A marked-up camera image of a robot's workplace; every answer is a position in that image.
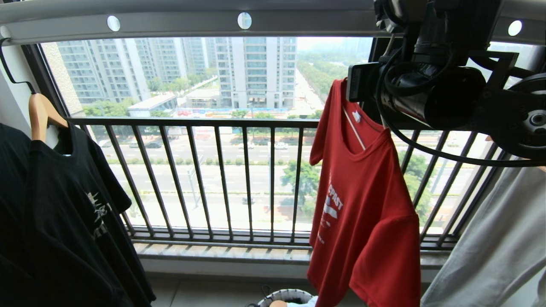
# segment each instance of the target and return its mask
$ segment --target t-shirt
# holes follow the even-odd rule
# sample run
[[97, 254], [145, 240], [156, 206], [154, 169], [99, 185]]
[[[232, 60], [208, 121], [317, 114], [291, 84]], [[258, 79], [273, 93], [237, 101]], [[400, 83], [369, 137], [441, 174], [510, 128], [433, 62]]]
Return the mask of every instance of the t-shirt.
[[0, 306], [46, 305], [23, 233], [30, 144], [24, 133], [0, 123]]
[[323, 161], [307, 272], [316, 307], [334, 307], [349, 286], [369, 307], [419, 306], [419, 219], [390, 131], [345, 89], [345, 80], [332, 84], [311, 149], [310, 163]]
[[60, 130], [55, 149], [31, 142], [25, 231], [49, 294], [67, 306], [150, 307], [156, 297], [119, 216], [129, 206], [82, 130]]

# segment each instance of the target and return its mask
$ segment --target black t-shirt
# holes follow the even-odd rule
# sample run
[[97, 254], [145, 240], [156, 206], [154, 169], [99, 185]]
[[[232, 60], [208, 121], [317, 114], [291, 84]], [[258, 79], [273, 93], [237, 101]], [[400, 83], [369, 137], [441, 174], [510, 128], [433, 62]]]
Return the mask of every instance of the black t-shirt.
[[31, 142], [25, 232], [48, 293], [71, 307], [150, 307], [156, 297], [119, 216], [129, 206], [82, 130], [60, 130], [54, 150]]
[[24, 133], [0, 123], [0, 306], [47, 302], [23, 233], [30, 144]]

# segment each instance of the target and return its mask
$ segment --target balcony railing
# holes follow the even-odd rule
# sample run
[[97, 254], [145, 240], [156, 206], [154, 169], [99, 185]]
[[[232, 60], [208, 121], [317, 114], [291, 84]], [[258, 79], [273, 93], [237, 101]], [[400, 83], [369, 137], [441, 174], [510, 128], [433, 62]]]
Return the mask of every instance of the balcony railing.
[[[138, 207], [141, 215], [141, 220], [139, 220], [140, 222], [135, 223], [131, 221], [131, 218], [128, 216], [127, 212], [124, 212], [122, 214], [123, 220], [127, 227], [127, 231], [129, 232], [130, 237], [135, 242], [164, 242], [169, 244], [192, 243], [197, 245], [214, 244], [217, 246], [225, 245], [241, 247], [263, 246], [266, 248], [289, 246], [291, 249], [310, 249], [308, 245], [308, 239], [310, 234], [309, 230], [311, 226], [311, 221], [309, 220], [308, 214], [306, 215], [306, 227], [297, 227], [296, 225], [299, 225], [299, 221], [301, 221], [302, 216], [304, 215], [301, 211], [302, 209], [300, 208], [301, 205], [298, 206], [298, 201], [302, 197], [302, 195], [299, 194], [304, 193], [300, 190], [301, 167], [302, 165], [304, 165], [304, 163], [308, 163], [308, 161], [302, 161], [305, 159], [302, 158], [302, 149], [304, 146], [305, 134], [304, 130], [316, 129], [318, 124], [317, 120], [75, 117], [70, 119], [70, 121], [75, 125], [79, 125], [89, 135], [92, 135], [93, 131], [98, 131], [98, 128], [100, 128], [101, 131], [105, 135], [107, 135], [109, 140], [111, 141], [111, 147], [113, 149], [113, 152], [115, 152], [115, 156], [117, 156], [117, 161], [115, 161], [115, 163], [121, 166], [121, 170], [126, 179], [124, 181], [126, 181], [129, 186], [128, 190], [130, 191], [128, 192], [132, 193], [133, 196], [133, 206]], [[153, 132], [150, 132], [149, 127], [154, 127]], [[217, 165], [219, 169], [219, 178], [207, 178], [206, 176], [208, 175], [204, 177], [204, 174], [201, 171], [204, 164], [202, 159], [200, 159], [199, 157], [200, 154], [198, 152], [197, 145], [197, 142], [199, 142], [199, 140], [196, 140], [196, 134], [194, 129], [195, 127], [208, 127], [211, 139], [212, 137], [215, 139], [215, 141], [212, 142], [213, 145], [210, 146], [215, 147], [213, 154], [217, 155], [217, 160], [214, 164]], [[223, 131], [223, 127], [240, 129], [237, 133], [239, 136], [242, 137], [240, 139], [242, 144], [237, 146], [242, 146], [243, 159], [242, 161], [239, 161], [240, 163], [238, 163], [240, 165], [237, 169], [237, 172], [243, 172], [244, 168], [245, 182], [230, 182], [226, 174], [227, 160], [224, 159], [224, 149], [222, 143], [224, 142], [224, 147], [226, 146], [225, 140], [222, 140], [223, 135], [221, 133]], [[174, 128], [177, 131], [176, 136], [173, 135], [172, 132], [169, 133], [170, 131], [173, 131]], [[270, 140], [269, 147], [262, 147], [268, 148], [268, 154], [263, 155], [267, 157], [267, 163], [262, 163], [262, 168], [260, 169], [264, 170], [265, 165], [267, 165], [267, 169], [269, 172], [269, 187], [265, 189], [265, 193], [264, 191], [262, 191], [263, 194], [261, 196], [266, 197], [266, 195], [269, 195], [269, 201], [264, 204], [262, 208], [256, 208], [256, 206], [253, 206], [252, 197], [253, 195], [256, 195], [256, 193], [253, 193], [251, 191], [251, 168], [255, 167], [256, 162], [251, 162], [249, 160], [249, 152], [251, 150], [249, 148], [249, 134], [252, 133], [252, 131], [255, 131], [256, 128], [260, 128], [261, 135], [267, 135]], [[276, 153], [276, 148], [274, 146], [276, 140], [275, 133], [276, 130], [280, 128], [292, 128], [294, 134], [297, 135], [297, 151], [296, 157], [294, 159], [295, 182], [292, 183], [292, 195], [294, 197], [294, 200], [293, 202], [289, 200], [290, 206], [288, 207], [288, 210], [286, 210], [286, 199], [284, 201], [285, 206], [283, 206], [283, 208], [280, 208], [279, 205], [275, 204], [275, 198], [281, 197], [278, 193], [275, 192], [275, 171], [278, 172], [278, 169], [275, 168], [275, 165], [278, 165], [279, 163], [276, 162], [279, 161], [275, 160], [275, 155], [278, 153]], [[137, 187], [139, 182], [138, 180], [135, 180], [135, 176], [131, 171], [131, 167], [129, 167], [129, 157], [124, 155], [124, 152], [122, 150], [122, 147], [126, 148], [127, 145], [120, 144], [120, 131], [122, 131], [122, 133], [124, 134], [132, 134], [134, 136], [132, 147], [134, 147], [135, 150], [136, 147], [138, 147], [138, 152], [141, 154], [141, 162], [144, 164], [146, 174], [150, 179], [149, 181], [146, 181], [151, 184], [154, 197], [157, 199], [159, 210], [161, 211], [161, 223], [152, 223], [149, 218], [150, 208], [146, 208], [147, 206], [145, 206], [145, 204], [143, 203], [143, 197]], [[145, 143], [145, 139], [143, 137], [144, 133], [155, 135], [157, 140], [155, 140], [154, 143], [156, 143], [156, 146], [158, 146], [157, 143], [160, 143], [164, 147], [164, 152], [167, 159], [165, 161], [161, 161], [162, 163], [168, 164], [168, 169], [171, 172], [170, 175], [172, 175], [172, 183], [174, 184], [176, 189], [176, 196], [169, 196], [175, 197], [175, 200], [171, 201], [168, 205], [172, 206], [174, 202], [177, 206], [180, 207], [181, 215], [183, 215], [182, 224], [184, 224], [184, 226], [180, 226], [180, 223], [175, 223], [176, 225], [172, 223], [172, 221], [175, 219], [181, 221], [182, 217], [174, 216], [172, 210], [171, 212], [169, 212], [167, 208], [167, 203], [164, 200], [164, 191], [160, 189], [157, 180], [157, 174], [155, 173], [154, 167], [151, 163], [151, 158], [149, 157], [149, 153], [147, 152], [148, 144]], [[410, 133], [413, 140], [417, 140], [420, 135], [420, 131], [413, 131]], [[439, 136], [436, 143], [436, 149], [441, 150], [443, 148], [448, 138], [448, 134], [449, 132], [443, 132]], [[462, 155], [468, 154], [476, 136], [477, 135], [475, 133], [470, 134], [466, 145], [462, 149]], [[173, 150], [170, 139], [176, 137], [187, 137], [189, 146], [187, 147], [186, 151], [189, 150], [191, 152], [191, 161], [189, 161], [189, 159], [175, 159], [175, 156], [178, 155], [179, 150]], [[128, 139], [132, 139], [132, 136], [129, 138], [127, 138], [127, 136], [125, 137], [125, 141], [127, 141]], [[506, 154], [500, 150], [500, 153], [498, 153], [497, 149], [498, 148], [495, 145], [492, 145], [489, 148], [485, 158], [505, 158]], [[403, 159], [401, 159], [401, 169], [403, 172], [407, 170], [412, 158], [412, 154], [413, 149], [411, 147], [408, 147], [406, 149], [405, 156], [403, 157]], [[427, 169], [419, 184], [419, 188], [415, 195], [412, 195], [413, 203], [415, 206], [417, 206], [417, 204], [419, 203], [419, 200], [422, 197], [425, 189], [427, 189], [429, 180], [431, 179], [431, 177], [433, 177], [433, 172], [437, 168], [437, 160], [438, 157], [436, 156], [432, 156], [430, 158]], [[188, 201], [191, 196], [188, 195], [188, 191], [184, 191], [182, 189], [181, 185], [182, 175], [180, 174], [179, 168], [182, 162], [190, 162], [190, 165], [188, 166], [193, 166], [191, 176], [195, 176], [197, 180], [197, 187], [194, 188], [192, 186], [191, 192], [191, 194], [193, 195], [193, 200], [195, 202], [195, 206], [193, 208], [190, 208], [189, 203], [191, 203], [191, 201]], [[447, 179], [447, 182], [443, 187], [442, 192], [438, 196], [434, 206], [432, 206], [430, 215], [428, 216], [426, 223], [424, 223], [424, 225], [422, 226], [421, 244], [423, 250], [450, 250], [453, 248], [453, 246], [456, 244], [457, 237], [462, 232], [462, 229], [466, 224], [466, 221], [468, 220], [468, 217], [472, 214], [476, 205], [478, 204], [478, 200], [481, 194], [484, 192], [484, 186], [489, 181], [489, 178], [492, 176], [494, 170], [494, 168], [475, 167], [473, 169], [473, 177], [471, 181], [466, 185], [466, 191], [464, 191], [464, 193], [459, 196], [458, 204], [457, 206], [455, 206], [453, 214], [451, 214], [451, 216], [449, 217], [449, 221], [447, 222], [447, 224], [445, 224], [445, 227], [443, 227], [441, 232], [438, 232], [438, 230], [432, 232], [430, 231], [431, 226], [435, 220], [436, 215], [442, 209], [444, 200], [448, 196], [449, 189], [455, 181], [455, 178], [459, 173], [461, 166], [461, 163], [454, 164], [453, 170], [449, 175], [449, 178]], [[210, 191], [207, 191], [204, 185], [205, 180], [209, 182], [217, 180], [218, 185], [221, 184], [222, 191], [221, 193], [218, 193], [222, 195], [220, 198], [221, 200], [218, 200], [217, 197], [216, 200], [215, 197], [211, 197]], [[231, 187], [237, 185], [238, 189], [242, 191], [239, 193], [242, 193], [243, 198], [246, 197], [246, 204], [243, 201], [243, 204], [246, 205], [246, 208], [244, 208], [244, 210], [241, 210], [240, 203], [234, 204], [233, 195], [228, 192], [228, 183]], [[308, 197], [308, 202], [312, 202], [312, 204], [314, 205], [313, 195], [311, 194]], [[218, 217], [218, 212], [223, 211], [223, 208], [222, 210], [219, 210], [219, 206], [223, 207], [223, 204], [219, 204], [219, 202], [221, 201], [223, 201], [225, 204], [226, 223], [224, 223], [223, 225], [227, 225], [226, 227], [217, 227], [211, 222], [211, 210], [215, 217]], [[261, 209], [261, 211], [259, 212], [261, 220], [258, 221], [257, 213], [259, 209]], [[197, 221], [195, 219], [195, 215], [190, 214], [191, 210], [202, 210], [204, 215], [204, 222], [202, 220]], [[156, 214], [156, 217], [159, 216], [159, 212], [154, 212], [154, 214]], [[265, 223], [264, 214], [269, 215], [269, 220]], [[278, 214], [283, 214], [284, 216], [288, 217], [292, 216], [291, 226], [287, 226], [285, 221], [283, 227], [276, 227], [276, 224], [278, 223], [278, 216], [276, 215]], [[241, 219], [245, 220], [243, 226], [241, 226], [241, 223], [235, 222], [235, 220], [240, 221]]]

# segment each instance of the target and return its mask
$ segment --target white garment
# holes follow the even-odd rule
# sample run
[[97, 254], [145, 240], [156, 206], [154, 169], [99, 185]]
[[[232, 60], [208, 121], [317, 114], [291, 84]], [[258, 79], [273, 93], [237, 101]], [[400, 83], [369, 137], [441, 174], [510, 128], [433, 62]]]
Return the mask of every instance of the white garment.
[[287, 307], [314, 307], [317, 304], [318, 296], [314, 296], [305, 304], [287, 303]]
[[501, 306], [545, 267], [545, 221], [546, 173], [536, 167], [505, 169], [421, 306]]

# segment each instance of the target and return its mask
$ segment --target tiled floor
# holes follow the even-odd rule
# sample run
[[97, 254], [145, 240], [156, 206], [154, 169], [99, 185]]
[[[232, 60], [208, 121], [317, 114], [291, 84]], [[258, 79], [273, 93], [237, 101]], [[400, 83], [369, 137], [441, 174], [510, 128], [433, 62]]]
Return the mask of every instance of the tiled floor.
[[[150, 278], [157, 300], [153, 307], [245, 307], [262, 298], [261, 285], [267, 284], [271, 291], [299, 288], [315, 294], [316, 291], [304, 282], [278, 283], [267, 280], [235, 282], [211, 280], [189, 280], [176, 278]], [[349, 292], [338, 307], [363, 307], [365, 304]]]

